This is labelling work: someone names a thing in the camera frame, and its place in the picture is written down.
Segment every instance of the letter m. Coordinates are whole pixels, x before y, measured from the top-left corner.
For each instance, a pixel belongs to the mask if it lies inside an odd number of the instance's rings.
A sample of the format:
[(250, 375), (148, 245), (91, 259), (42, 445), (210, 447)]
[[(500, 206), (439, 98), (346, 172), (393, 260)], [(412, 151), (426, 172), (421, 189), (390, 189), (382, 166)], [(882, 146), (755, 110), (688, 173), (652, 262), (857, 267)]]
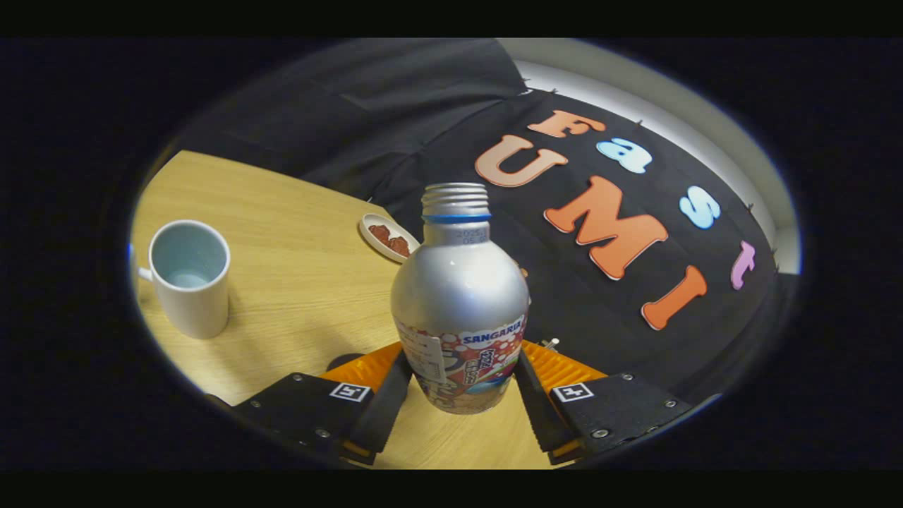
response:
[(651, 215), (619, 219), (623, 193), (601, 176), (590, 177), (590, 188), (562, 208), (543, 213), (549, 223), (563, 233), (573, 232), (577, 219), (586, 216), (577, 233), (577, 245), (614, 239), (602, 247), (590, 249), (590, 259), (613, 280), (624, 277), (624, 270), (657, 241), (668, 239), (665, 226)]

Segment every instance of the silver bottle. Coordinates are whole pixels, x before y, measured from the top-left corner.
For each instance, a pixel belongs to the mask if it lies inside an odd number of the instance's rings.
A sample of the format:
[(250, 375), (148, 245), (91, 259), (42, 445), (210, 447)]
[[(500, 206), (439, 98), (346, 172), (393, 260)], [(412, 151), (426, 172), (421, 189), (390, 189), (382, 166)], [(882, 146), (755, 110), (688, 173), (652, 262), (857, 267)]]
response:
[(520, 353), (529, 292), (520, 268), (489, 239), (481, 183), (428, 185), (424, 243), (398, 270), (392, 315), (427, 399), (455, 414), (501, 400)]

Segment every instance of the white saucer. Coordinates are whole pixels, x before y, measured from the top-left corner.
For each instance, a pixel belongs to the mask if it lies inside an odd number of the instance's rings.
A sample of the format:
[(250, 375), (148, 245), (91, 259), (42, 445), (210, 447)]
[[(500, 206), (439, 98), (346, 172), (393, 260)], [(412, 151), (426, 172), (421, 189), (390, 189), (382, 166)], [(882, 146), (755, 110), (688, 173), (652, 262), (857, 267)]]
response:
[(360, 230), (360, 234), (364, 237), (364, 240), (367, 241), (374, 249), (377, 250), (383, 256), (386, 256), (389, 259), (392, 259), (396, 263), (404, 263), (407, 259), (401, 254), (391, 250), (387, 245), (383, 242), (379, 241), (379, 239), (373, 236), (373, 233), (370, 232), (370, 226), (386, 226), (389, 230), (389, 239), (393, 239), (395, 237), (402, 237), (407, 240), (407, 249), (414, 254), (414, 251), (420, 247), (420, 242), (415, 240), (411, 233), (407, 232), (405, 228), (402, 228), (398, 224), (395, 224), (394, 221), (383, 217), (382, 215), (376, 213), (368, 213), (364, 215), (364, 217), (358, 223), (358, 229)]

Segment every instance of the mug handle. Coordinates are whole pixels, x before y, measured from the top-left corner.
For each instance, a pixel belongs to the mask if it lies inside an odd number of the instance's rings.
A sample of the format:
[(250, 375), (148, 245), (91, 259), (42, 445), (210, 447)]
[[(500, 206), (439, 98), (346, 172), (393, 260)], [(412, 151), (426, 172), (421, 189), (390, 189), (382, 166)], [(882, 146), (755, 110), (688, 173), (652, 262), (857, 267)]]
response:
[(128, 264), (133, 274), (137, 273), (138, 277), (154, 282), (154, 275), (151, 273), (151, 270), (147, 268), (139, 268), (135, 264), (135, 246), (131, 243), (128, 244)]

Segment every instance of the white mug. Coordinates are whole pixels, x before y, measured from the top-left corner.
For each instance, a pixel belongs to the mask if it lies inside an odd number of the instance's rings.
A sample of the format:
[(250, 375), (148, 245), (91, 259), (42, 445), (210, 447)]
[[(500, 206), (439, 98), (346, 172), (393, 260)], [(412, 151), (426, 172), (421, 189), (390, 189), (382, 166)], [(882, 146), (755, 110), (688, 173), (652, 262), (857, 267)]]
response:
[(154, 234), (147, 260), (150, 269), (138, 268), (137, 274), (154, 285), (173, 326), (198, 339), (222, 332), (231, 256), (218, 231), (198, 221), (170, 222)]

